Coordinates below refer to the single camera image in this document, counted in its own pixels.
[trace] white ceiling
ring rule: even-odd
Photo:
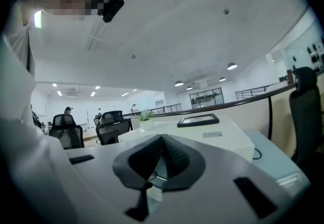
[[[125,0],[109,24],[44,15],[42,29],[31,30],[36,80],[176,92],[202,78],[231,81],[306,7],[305,0]],[[238,68],[228,71],[230,62]],[[177,80],[186,85],[174,87]]]
[[[133,89],[123,89],[123,88],[112,88],[112,87],[100,87],[95,89],[95,86],[87,85],[74,85],[74,84],[57,84],[54,87],[49,83],[39,83],[37,88],[50,97],[59,97],[57,91],[60,91],[63,98],[78,98],[78,99],[127,99],[133,95],[141,93],[142,91]]]

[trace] glass partition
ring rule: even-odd
[[[190,95],[193,109],[224,104],[222,88],[212,89]]]

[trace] black office chair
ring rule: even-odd
[[[99,120],[100,120],[100,118],[93,119],[96,127],[100,124]]]
[[[101,145],[118,143],[118,136],[133,130],[129,119],[119,122],[103,123],[96,127]]]
[[[72,115],[59,114],[53,118],[49,135],[60,140],[63,149],[84,148],[82,127],[76,125]]]
[[[299,164],[323,143],[322,112],[314,70],[303,67],[293,73],[296,75],[297,90],[290,94],[289,102],[297,145],[292,160]]]
[[[112,122],[119,122],[123,120],[123,111],[111,111],[105,112],[102,115],[101,123],[112,123]]]

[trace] railing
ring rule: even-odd
[[[247,90],[235,92],[236,93],[236,99],[238,101],[240,101],[240,100],[243,100],[243,99],[246,99],[246,98],[259,96],[259,95],[264,94],[265,92],[267,92],[268,88],[270,86],[272,86],[272,85],[274,85],[274,84],[265,85],[265,86],[261,86],[261,87],[256,87],[256,88],[252,88],[252,89],[247,89]]]
[[[322,74],[324,74],[324,70],[318,72],[317,76],[322,75]],[[159,113],[159,114],[154,114],[154,117],[186,115],[186,114],[192,114],[192,113],[209,112],[209,111],[214,111],[214,110],[230,108],[230,107],[234,107],[234,106],[239,106],[239,105],[243,105],[243,104],[252,103],[252,102],[262,100],[262,99],[265,99],[265,98],[268,98],[268,99],[270,98],[271,99],[272,96],[275,96],[275,95],[280,94],[282,92],[288,91],[288,90],[293,89],[295,87],[296,87],[296,83],[292,83],[290,85],[278,88],[276,90],[273,90],[273,91],[270,91],[270,92],[267,92],[267,93],[260,94],[258,96],[246,98],[244,101],[234,101],[234,102],[225,103],[225,104],[216,105],[216,106],[185,110],[185,111],[181,111],[181,112],[178,112],[178,113],[177,112]],[[124,116],[129,116],[130,118],[132,118],[133,115],[140,115],[140,114],[141,114],[141,112],[139,112],[137,114],[133,114],[133,113],[126,114]]]
[[[152,112],[153,114],[171,113],[171,112],[179,112],[179,111],[181,111],[181,104],[163,106],[163,107],[160,107],[160,108],[150,110],[150,112]]]
[[[156,109],[149,109],[149,111],[152,112],[153,114],[180,112],[181,104],[168,105],[168,106],[163,106],[163,107],[159,107]],[[141,112],[136,112],[136,113],[124,114],[123,116],[136,116],[136,115],[140,115],[140,114],[141,114]]]

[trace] black rubber pad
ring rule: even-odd
[[[86,155],[86,156],[81,156],[81,157],[70,158],[70,162],[72,165],[75,165],[75,164],[89,161],[91,159],[94,159],[94,157],[91,155]]]

